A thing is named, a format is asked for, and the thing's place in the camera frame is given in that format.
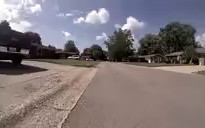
sky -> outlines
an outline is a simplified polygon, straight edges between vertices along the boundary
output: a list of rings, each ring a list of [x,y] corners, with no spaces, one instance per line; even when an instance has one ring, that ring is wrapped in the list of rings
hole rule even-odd
[[[0,0],[0,22],[12,29],[41,35],[44,45],[63,48],[74,40],[82,51],[104,41],[118,29],[138,40],[172,21],[191,24],[205,47],[205,0]]]

parked car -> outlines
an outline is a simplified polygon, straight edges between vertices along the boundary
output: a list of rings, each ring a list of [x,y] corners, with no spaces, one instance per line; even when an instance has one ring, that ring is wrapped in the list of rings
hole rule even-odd
[[[72,56],[69,56],[68,59],[79,60],[80,56],[79,55],[72,55]]]

